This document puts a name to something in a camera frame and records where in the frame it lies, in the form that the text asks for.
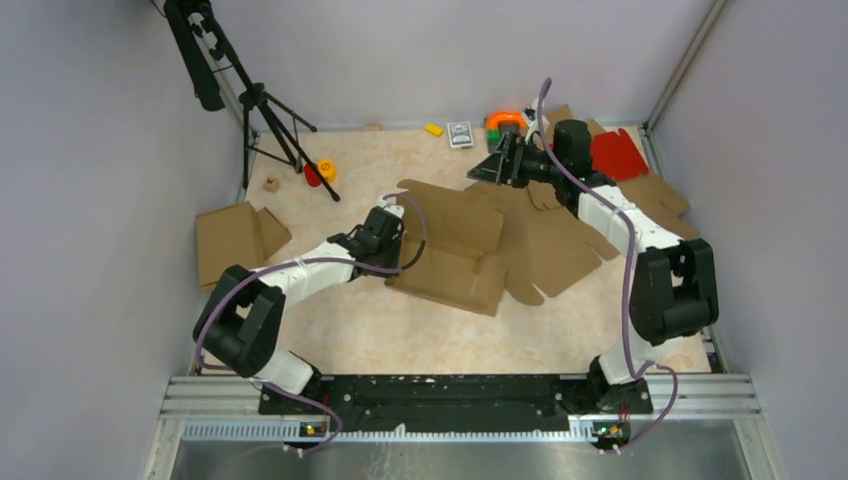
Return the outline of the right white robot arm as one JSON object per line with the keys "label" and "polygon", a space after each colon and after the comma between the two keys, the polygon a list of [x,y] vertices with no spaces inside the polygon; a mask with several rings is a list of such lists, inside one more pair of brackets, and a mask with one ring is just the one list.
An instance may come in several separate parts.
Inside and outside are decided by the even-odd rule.
{"label": "right white robot arm", "polygon": [[586,122],[562,120],[553,139],[536,146],[508,132],[467,176],[493,185],[553,187],[557,201],[625,257],[621,334],[589,366],[575,411],[612,412],[641,397],[644,374],[666,345],[699,333],[719,317],[714,252],[661,226],[595,169]]}

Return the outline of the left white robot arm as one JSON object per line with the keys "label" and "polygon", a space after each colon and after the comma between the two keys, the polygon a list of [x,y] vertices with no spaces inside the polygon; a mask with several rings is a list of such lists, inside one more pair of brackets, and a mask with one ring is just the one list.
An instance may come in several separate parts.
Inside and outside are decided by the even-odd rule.
{"label": "left white robot arm", "polygon": [[313,250],[270,267],[224,270],[195,324],[198,352],[207,352],[239,376],[282,389],[297,413],[319,404],[315,366],[279,344],[286,310],[361,276],[398,275],[404,208],[382,202],[348,233],[328,237]]}

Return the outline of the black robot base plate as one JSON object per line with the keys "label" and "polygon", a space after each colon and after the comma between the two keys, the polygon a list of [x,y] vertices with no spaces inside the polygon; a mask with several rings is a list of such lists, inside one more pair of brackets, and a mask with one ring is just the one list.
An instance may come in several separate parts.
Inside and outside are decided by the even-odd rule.
{"label": "black robot base plate", "polygon": [[345,433],[531,433],[566,431],[578,415],[624,420],[651,414],[646,381],[609,386],[601,375],[335,375],[311,380],[306,403],[264,387],[262,415],[316,414],[329,408]]}

